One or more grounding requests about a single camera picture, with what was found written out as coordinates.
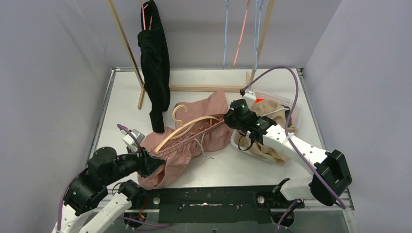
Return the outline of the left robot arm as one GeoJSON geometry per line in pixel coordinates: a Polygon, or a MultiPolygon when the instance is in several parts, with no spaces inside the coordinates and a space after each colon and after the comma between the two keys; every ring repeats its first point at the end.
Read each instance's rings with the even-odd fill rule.
{"type": "Polygon", "coordinates": [[[54,233],[103,233],[131,207],[146,203],[144,190],[136,182],[120,183],[111,201],[93,218],[100,202],[108,196],[108,185],[136,172],[146,178],[165,164],[164,159],[151,156],[145,148],[118,155],[112,147],[95,151],[62,195],[54,233]]]}

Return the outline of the pink shorts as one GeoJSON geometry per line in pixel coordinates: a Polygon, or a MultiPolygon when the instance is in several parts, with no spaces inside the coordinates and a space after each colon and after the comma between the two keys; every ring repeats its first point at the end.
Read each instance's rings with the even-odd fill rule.
{"type": "Polygon", "coordinates": [[[212,126],[208,119],[198,121],[182,137],[169,140],[159,152],[155,152],[155,148],[178,129],[180,123],[176,123],[175,128],[165,127],[163,133],[148,134],[141,143],[142,147],[145,147],[151,156],[164,159],[166,162],[146,178],[138,175],[139,185],[146,190],[167,187],[184,172],[192,158],[206,152],[222,150],[230,143],[233,130],[223,120],[223,116],[229,110],[224,91],[215,91],[208,98],[196,102],[179,102],[175,107],[180,104],[188,108],[187,112],[181,108],[176,113],[176,118],[182,120],[183,124],[205,116],[216,117],[219,121],[214,120],[212,126]]]}

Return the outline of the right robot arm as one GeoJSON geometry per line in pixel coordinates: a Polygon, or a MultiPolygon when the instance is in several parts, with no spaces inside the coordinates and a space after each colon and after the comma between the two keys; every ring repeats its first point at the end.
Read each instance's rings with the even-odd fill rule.
{"type": "Polygon", "coordinates": [[[306,178],[285,178],[274,188],[273,200],[277,206],[286,207],[296,199],[316,199],[326,206],[336,204],[344,208],[340,195],[352,178],[342,152],[317,148],[287,133],[274,120],[257,116],[244,99],[231,102],[223,118],[227,126],[242,136],[282,152],[309,173],[306,178]]]}

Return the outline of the light blue wire hanger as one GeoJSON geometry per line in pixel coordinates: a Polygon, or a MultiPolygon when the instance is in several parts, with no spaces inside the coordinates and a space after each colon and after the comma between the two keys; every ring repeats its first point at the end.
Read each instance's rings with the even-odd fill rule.
{"type": "Polygon", "coordinates": [[[255,1],[255,21],[254,21],[254,66],[253,71],[256,71],[258,67],[258,44],[259,44],[259,37],[260,37],[260,25],[261,25],[261,13],[263,7],[263,0],[256,0],[255,1]]]}

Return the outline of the wooden hanger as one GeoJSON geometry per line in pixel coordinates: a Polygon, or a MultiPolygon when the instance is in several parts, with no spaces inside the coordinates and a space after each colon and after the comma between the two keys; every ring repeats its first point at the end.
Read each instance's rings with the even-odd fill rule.
{"type": "Polygon", "coordinates": [[[185,110],[185,112],[188,111],[187,106],[180,104],[177,107],[175,107],[175,109],[172,112],[172,119],[175,123],[180,123],[180,127],[176,130],[174,130],[171,134],[169,134],[162,142],[160,142],[158,144],[158,146],[154,149],[155,152],[159,152],[160,149],[169,141],[169,140],[173,140],[173,139],[177,139],[179,137],[182,137],[185,133],[187,133],[198,121],[202,121],[202,120],[209,120],[210,125],[213,125],[213,121],[219,121],[218,118],[214,117],[214,116],[202,116],[199,118],[196,118],[194,120],[189,121],[188,123],[183,124],[183,121],[180,119],[176,118],[176,113],[177,110],[183,108],[185,110]]]}

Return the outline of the beige shorts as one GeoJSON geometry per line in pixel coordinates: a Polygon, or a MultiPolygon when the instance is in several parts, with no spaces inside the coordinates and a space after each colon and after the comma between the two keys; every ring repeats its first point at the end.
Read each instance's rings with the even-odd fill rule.
{"type": "MultiPolygon", "coordinates": [[[[285,127],[287,117],[290,114],[289,107],[281,105],[273,100],[264,100],[253,104],[250,110],[255,112],[257,116],[266,116],[274,120],[278,125],[285,127]]],[[[249,153],[259,159],[266,159],[276,165],[283,165],[289,160],[289,157],[281,151],[270,148],[266,145],[255,142],[251,145],[249,138],[242,137],[239,132],[234,133],[234,144],[242,148],[248,148],[249,153]]]]}

